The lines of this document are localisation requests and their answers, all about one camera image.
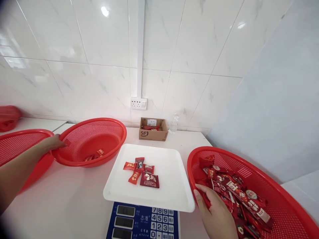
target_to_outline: white plastic tray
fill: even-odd
[[[145,164],[154,165],[159,176],[159,189],[128,182],[132,170],[123,170],[125,162],[145,157]],[[141,206],[159,207],[176,211],[193,212],[195,202],[190,189],[182,158],[177,150],[124,144],[106,182],[103,196],[106,200]]]

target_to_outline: cardboard box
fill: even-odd
[[[159,128],[160,131],[142,129],[142,126],[148,125],[148,123],[150,126],[160,126]],[[140,133],[139,139],[166,141],[168,129],[164,119],[141,118],[139,133]]]

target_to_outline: electrical outlet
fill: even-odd
[[[147,99],[131,97],[131,109],[133,110],[146,110]]]

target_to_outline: water bottle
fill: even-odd
[[[173,121],[171,123],[170,129],[168,130],[170,133],[176,133],[177,125],[178,125],[179,114],[176,112],[173,115]]]

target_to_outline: human hand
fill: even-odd
[[[210,208],[207,209],[199,191],[194,190],[202,221],[209,238],[238,239],[234,219],[217,193],[200,184],[196,184],[196,187],[206,193],[211,204]]]
[[[64,142],[60,141],[59,137],[60,137],[59,134],[55,134],[52,137],[45,138],[37,145],[39,147],[42,147],[46,152],[50,150],[66,147],[67,145]]]

